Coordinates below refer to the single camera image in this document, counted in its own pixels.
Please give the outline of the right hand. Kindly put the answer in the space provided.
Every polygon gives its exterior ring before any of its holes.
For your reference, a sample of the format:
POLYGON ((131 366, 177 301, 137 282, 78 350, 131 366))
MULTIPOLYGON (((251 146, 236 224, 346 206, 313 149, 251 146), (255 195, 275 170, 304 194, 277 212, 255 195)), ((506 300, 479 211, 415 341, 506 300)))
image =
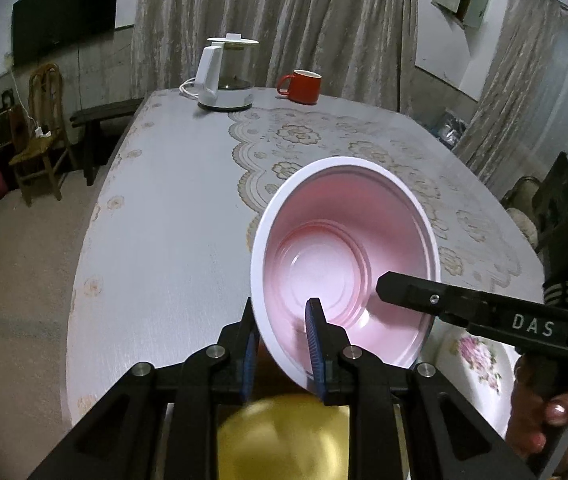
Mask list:
MULTIPOLYGON (((505 441, 521 458, 527 458, 544 450, 551 428, 568 426, 568 392, 543 401, 527 385, 531 369, 524 358, 516 362, 514 374, 511 415, 505 441)), ((562 466, 568 467, 568 449, 562 466)))

